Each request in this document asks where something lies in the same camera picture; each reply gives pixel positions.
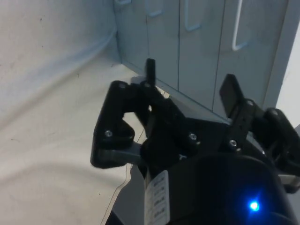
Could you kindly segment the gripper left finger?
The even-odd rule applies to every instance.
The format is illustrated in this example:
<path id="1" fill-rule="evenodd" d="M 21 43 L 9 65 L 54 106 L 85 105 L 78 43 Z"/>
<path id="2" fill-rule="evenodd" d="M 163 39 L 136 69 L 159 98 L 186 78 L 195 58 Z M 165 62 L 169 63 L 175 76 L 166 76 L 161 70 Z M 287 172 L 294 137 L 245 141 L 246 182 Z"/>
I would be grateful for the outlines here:
<path id="1" fill-rule="evenodd" d="M 90 162 L 108 169 L 127 163 L 165 166 L 172 158 L 195 156 L 200 141 L 175 103 L 156 88 L 156 62 L 148 58 L 145 80 L 110 84 L 93 133 Z M 134 129 L 124 121 L 134 113 L 145 130 L 143 144 L 134 141 Z"/>

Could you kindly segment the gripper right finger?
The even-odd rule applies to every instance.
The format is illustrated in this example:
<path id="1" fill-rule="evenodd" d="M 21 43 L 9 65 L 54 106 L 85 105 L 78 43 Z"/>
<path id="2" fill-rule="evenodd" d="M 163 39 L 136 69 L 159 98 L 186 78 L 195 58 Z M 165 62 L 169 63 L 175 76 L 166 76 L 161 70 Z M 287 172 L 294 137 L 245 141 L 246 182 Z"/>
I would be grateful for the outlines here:
<path id="1" fill-rule="evenodd" d="M 277 108 L 263 110 L 244 97 L 235 75 L 227 74 L 219 91 L 231 124 L 225 135 L 227 151 L 264 162 L 279 177 L 285 191 L 300 189 L 300 137 Z"/>

